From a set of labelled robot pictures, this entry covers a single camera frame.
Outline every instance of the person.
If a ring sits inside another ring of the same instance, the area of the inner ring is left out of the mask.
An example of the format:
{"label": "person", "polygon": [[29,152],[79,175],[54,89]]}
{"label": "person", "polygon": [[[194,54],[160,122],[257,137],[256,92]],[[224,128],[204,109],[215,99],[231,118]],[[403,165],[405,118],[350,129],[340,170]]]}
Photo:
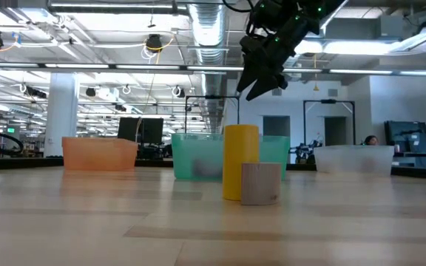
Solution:
{"label": "person", "polygon": [[371,136],[366,137],[366,139],[364,140],[364,144],[368,145],[368,146],[378,146],[379,145],[379,139],[376,136],[371,135]]}

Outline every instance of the doorway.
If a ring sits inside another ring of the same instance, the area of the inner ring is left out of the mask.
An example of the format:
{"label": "doorway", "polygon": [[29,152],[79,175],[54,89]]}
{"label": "doorway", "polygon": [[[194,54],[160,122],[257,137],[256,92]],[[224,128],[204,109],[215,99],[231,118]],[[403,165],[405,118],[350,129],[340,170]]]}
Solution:
{"label": "doorway", "polygon": [[346,118],[325,117],[325,146],[347,144]]}
{"label": "doorway", "polygon": [[264,116],[263,135],[290,137],[290,117]]}

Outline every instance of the teal bin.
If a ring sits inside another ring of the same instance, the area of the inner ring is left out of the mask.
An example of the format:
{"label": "teal bin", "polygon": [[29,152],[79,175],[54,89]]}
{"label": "teal bin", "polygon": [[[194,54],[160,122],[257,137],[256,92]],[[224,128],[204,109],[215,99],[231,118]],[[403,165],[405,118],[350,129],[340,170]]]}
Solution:
{"label": "teal bin", "polygon": [[[221,134],[172,134],[175,177],[179,180],[222,180],[223,145]],[[283,180],[289,147],[289,137],[260,137],[260,162],[281,163]]]}
{"label": "teal bin", "polygon": [[222,180],[221,134],[172,134],[174,174],[179,180]]}
{"label": "teal bin", "polygon": [[260,162],[282,164],[282,180],[285,179],[287,170],[289,148],[290,137],[262,136],[260,138]]}

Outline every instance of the yellow cylinder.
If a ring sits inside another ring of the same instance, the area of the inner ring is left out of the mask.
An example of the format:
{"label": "yellow cylinder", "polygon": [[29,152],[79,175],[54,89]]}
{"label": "yellow cylinder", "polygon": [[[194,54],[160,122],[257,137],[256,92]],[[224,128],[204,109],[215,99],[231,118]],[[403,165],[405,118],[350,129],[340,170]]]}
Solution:
{"label": "yellow cylinder", "polygon": [[259,128],[252,125],[225,127],[223,150],[223,198],[241,200],[243,163],[259,162]]}

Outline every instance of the white bin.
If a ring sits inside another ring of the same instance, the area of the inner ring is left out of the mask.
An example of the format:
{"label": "white bin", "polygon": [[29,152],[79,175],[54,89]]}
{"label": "white bin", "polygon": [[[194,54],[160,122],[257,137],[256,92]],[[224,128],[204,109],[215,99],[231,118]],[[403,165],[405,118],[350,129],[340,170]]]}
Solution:
{"label": "white bin", "polygon": [[391,175],[393,146],[328,146],[314,153],[318,172]]}

